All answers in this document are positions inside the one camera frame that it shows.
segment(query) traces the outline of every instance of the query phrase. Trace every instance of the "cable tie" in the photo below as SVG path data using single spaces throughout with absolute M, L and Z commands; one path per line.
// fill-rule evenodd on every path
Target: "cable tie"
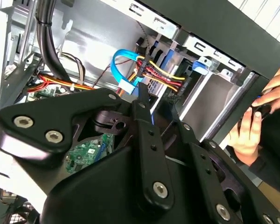
M 70 87 L 70 91 L 74 91 L 74 90 L 75 90 L 75 84 L 72 83 L 72 84 L 71 84 L 71 87 Z
M 42 22 L 42 21 L 40 21 L 37 17 L 35 17 L 35 19 L 36 19 L 37 23 L 38 23 L 39 25 L 41 25 L 41 26 L 44 26 L 44 27 L 51 27 L 51 26 L 52 26 L 52 23 L 51 23 L 51 22 L 50 22 L 50 23 Z

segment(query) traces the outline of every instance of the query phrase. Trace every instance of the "black cable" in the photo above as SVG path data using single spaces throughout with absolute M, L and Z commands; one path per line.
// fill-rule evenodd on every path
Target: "black cable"
M 126 61 L 120 62 L 120 63 L 116 63 L 115 65 L 120 65 L 120 64 L 124 64 L 131 61 L 131 59 L 128 59 Z M 98 84 L 99 80 L 103 77 L 103 75 L 107 72 L 107 70 L 110 68 L 110 64 L 105 68 L 105 70 L 102 72 L 102 74 L 97 78 L 97 80 L 95 81 L 95 83 L 93 84 L 93 88 Z
M 144 33 L 144 36 L 145 36 L 145 40 L 146 40 L 146 42 L 147 42 L 147 47 L 148 47 L 148 49 L 150 49 L 150 45 L 149 45 L 147 33 L 145 32 L 145 30 L 144 30 L 143 26 L 141 25 L 141 23 L 139 23 L 138 21 L 137 21 L 137 23 L 138 23 L 138 25 L 141 27 L 141 29 L 142 29 L 142 31 L 143 31 L 143 33 Z
M 56 78 L 72 82 L 59 61 L 52 36 L 52 16 L 56 0 L 39 0 L 37 6 L 37 38 L 44 63 Z

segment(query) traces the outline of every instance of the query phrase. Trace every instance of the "black plastic clip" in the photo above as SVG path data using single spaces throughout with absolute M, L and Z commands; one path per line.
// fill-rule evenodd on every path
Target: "black plastic clip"
M 141 77 L 141 78 L 144 77 L 143 72 L 145 71 L 146 66 L 148 66 L 149 61 L 151 61 L 151 60 L 152 60 L 151 56 L 149 56 L 149 55 L 145 56 L 144 61 L 142 62 L 142 65 L 138 69 L 137 77 Z

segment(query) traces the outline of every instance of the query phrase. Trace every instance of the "electronic component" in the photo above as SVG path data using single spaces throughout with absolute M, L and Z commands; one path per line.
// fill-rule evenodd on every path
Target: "electronic component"
M 68 152 L 66 170 L 73 174 L 105 156 L 106 148 L 113 148 L 113 135 L 103 134 L 99 139 L 83 142 Z

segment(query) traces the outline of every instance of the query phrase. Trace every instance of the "yellow wire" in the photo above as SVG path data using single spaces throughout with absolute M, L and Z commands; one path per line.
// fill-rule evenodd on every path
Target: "yellow wire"
M 135 76 L 136 76 L 137 74 L 134 72 L 130 77 L 129 77 L 129 82 L 131 82 L 134 78 L 135 78 Z M 123 94 L 123 91 L 121 90 L 120 91 L 120 93 L 118 94 L 120 97 L 122 96 L 122 94 Z
M 138 59 L 145 59 L 145 57 L 143 57 L 143 56 L 138 56 L 138 57 L 137 57 L 137 60 L 138 60 Z M 168 72 L 165 72 L 163 69 L 161 69 L 159 66 L 157 66 L 153 61 L 149 61 L 149 63 L 150 63 L 152 66 L 154 66 L 154 68 L 156 68 L 160 73 L 162 73 L 162 74 L 165 75 L 165 76 L 168 76 L 168 77 L 170 77 L 170 78 L 174 78 L 174 79 L 176 79 L 176 80 L 185 80 L 185 78 L 176 77 L 176 76 L 173 76 L 173 75 L 169 74 Z
M 59 85 L 65 85 L 65 86 L 68 86 L 68 87 L 72 87 L 72 84 L 69 84 L 67 82 L 63 82 L 63 81 L 57 81 L 57 80 L 54 80 L 54 79 L 50 79 L 48 77 L 44 77 L 46 80 L 49 80 L 53 83 L 56 83 L 56 84 L 59 84 Z M 77 88 L 77 89 L 81 89 L 81 90 L 93 90 L 93 88 L 91 87 L 88 87 L 88 86 L 78 86 L 78 85 L 74 85 L 74 88 Z
M 157 81 L 157 82 L 159 82 L 159 83 L 161 83 L 161 84 L 163 84 L 163 85 L 169 87 L 170 89 L 174 90 L 175 92 L 178 91 L 178 90 L 177 90 L 176 88 L 174 88 L 173 86 L 168 85 L 167 83 L 165 83 L 165 82 L 163 82 L 163 81 L 161 81 L 161 80 L 159 80 L 159 79 L 156 79 L 156 78 L 154 78 L 154 77 L 150 77 L 150 76 L 148 76 L 148 75 L 146 75 L 146 74 L 143 74 L 143 76 L 144 76 L 144 77 L 147 77 L 147 78 L 150 78 L 150 79 L 152 79 L 152 80 L 154 80 L 154 81 Z

